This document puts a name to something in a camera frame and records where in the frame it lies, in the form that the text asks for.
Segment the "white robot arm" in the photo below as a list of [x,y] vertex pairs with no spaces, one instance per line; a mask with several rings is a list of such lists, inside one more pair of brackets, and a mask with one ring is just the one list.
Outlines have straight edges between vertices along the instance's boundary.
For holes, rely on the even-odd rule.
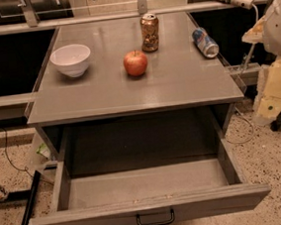
[[274,0],[241,40],[248,44],[263,44],[268,53],[276,55],[276,60],[267,68],[267,76],[259,73],[257,79],[253,121],[265,126],[281,113],[281,0]]

